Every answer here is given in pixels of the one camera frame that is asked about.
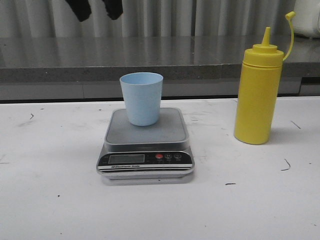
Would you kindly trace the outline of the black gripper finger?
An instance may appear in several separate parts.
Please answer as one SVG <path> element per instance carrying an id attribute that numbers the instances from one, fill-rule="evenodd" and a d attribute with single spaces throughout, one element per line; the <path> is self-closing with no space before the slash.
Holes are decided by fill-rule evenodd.
<path id="1" fill-rule="evenodd" d="M 92 14 L 91 6 L 88 0 L 65 0 L 70 6 L 71 10 L 79 20 L 84 22 Z"/>
<path id="2" fill-rule="evenodd" d="M 103 0 L 107 15 L 112 20 L 117 20 L 123 14 L 122 0 Z"/>

